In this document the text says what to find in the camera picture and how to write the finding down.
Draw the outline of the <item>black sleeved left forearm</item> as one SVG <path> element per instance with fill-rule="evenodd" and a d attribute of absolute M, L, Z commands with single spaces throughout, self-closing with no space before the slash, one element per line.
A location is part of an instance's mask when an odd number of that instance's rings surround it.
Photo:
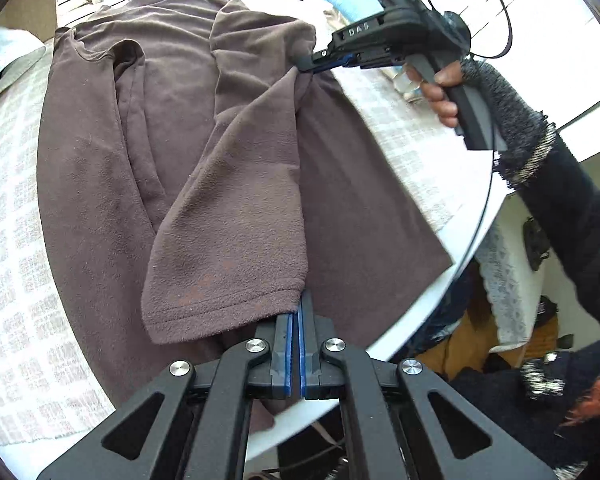
<path fill-rule="evenodd" d="M 510 370 L 465 368 L 451 386 L 557 478 L 600 479 L 600 340 Z"/>

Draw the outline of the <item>person right hand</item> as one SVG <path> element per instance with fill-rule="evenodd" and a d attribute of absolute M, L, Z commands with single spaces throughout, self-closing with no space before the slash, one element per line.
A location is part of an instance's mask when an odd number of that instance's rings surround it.
<path fill-rule="evenodd" d="M 445 127 L 458 126 L 458 107 L 445 93 L 446 89 L 454 88 L 463 82 L 462 66 L 460 61 L 455 61 L 434 75 L 433 82 L 427 82 L 414 66 L 403 66 L 407 77 L 419 85 L 424 98 L 428 101 L 439 122 Z"/>

